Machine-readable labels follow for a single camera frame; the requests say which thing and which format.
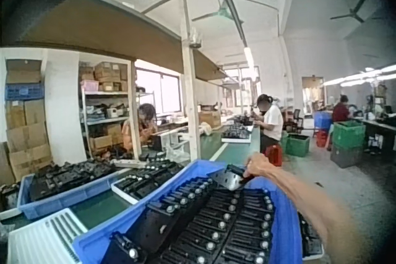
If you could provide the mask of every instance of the woman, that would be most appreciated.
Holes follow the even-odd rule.
[[[140,143],[145,145],[150,136],[157,132],[157,123],[155,122],[157,113],[152,104],[144,103],[139,106],[138,115]],[[124,137],[124,148],[129,151],[133,147],[129,120],[124,122],[122,133]]]
[[[282,137],[282,113],[272,102],[271,96],[261,94],[257,99],[257,107],[264,115],[258,116],[252,113],[255,119],[254,124],[260,126],[260,152],[262,153],[265,153],[268,147],[278,144]]]

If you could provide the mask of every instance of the blue plastic crate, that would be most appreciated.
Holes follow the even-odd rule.
[[[314,113],[314,126],[321,130],[329,130],[332,125],[332,114],[325,111],[317,111]]]
[[[44,98],[41,83],[9,83],[6,85],[6,100],[34,100]]]
[[[119,173],[120,171],[117,171],[55,196],[28,203],[29,188],[34,176],[34,174],[29,174],[24,176],[20,183],[17,208],[22,211],[28,219],[35,219],[54,213],[55,211],[71,207],[72,205],[110,189],[110,184],[117,181]]]
[[[130,206],[114,218],[101,223],[87,233],[76,237],[73,248],[84,264],[101,263],[110,244],[111,233],[125,233],[144,211],[150,200],[159,199],[162,195],[176,189],[183,182],[193,177],[205,177],[207,174],[226,166],[226,163],[197,160],[186,166],[172,179],[164,183],[156,191],[146,196],[135,205]],[[297,264],[303,262],[301,233],[298,214],[292,202],[272,182],[257,177],[246,184],[247,189],[266,188],[271,193],[271,199],[276,207],[275,219],[272,225],[272,249],[270,264]]]

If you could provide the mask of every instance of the green plastic crate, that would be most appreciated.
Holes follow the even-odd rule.
[[[288,143],[289,133],[282,131],[282,137],[280,139],[280,146],[282,147],[282,152],[286,153],[287,143]]]
[[[356,121],[334,123],[332,141],[340,148],[361,147],[364,142],[366,126]]]
[[[309,136],[289,134],[286,154],[297,157],[305,157],[309,152],[309,139]]]

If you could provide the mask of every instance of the white plastic tray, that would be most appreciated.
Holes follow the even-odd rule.
[[[125,180],[126,177],[124,177],[123,179],[120,179],[114,183],[112,183],[111,186],[111,190],[117,194],[118,196],[120,196],[122,199],[128,201],[130,204],[136,204],[138,202],[138,199],[135,199],[134,197],[128,195],[127,193],[125,193],[124,191],[120,190],[119,188],[117,188],[115,185],[118,184],[119,182],[122,182],[123,180]]]
[[[87,228],[65,208],[10,232],[7,264],[81,263],[72,242],[85,232]]]
[[[247,130],[252,132],[253,126],[246,126]],[[247,139],[236,139],[236,138],[222,138],[222,142],[228,143],[251,143],[252,142],[252,134],[249,135]]]
[[[13,218],[17,215],[20,215],[22,212],[18,208],[13,208],[11,210],[6,210],[0,213],[0,221],[4,219]]]

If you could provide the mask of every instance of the window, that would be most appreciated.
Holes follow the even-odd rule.
[[[136,84],[144,87],[153,96],[141,96],[140,103],[155,105],[157,114],[172,113],[181,110],[179,78],[150,70],[136,70]]]

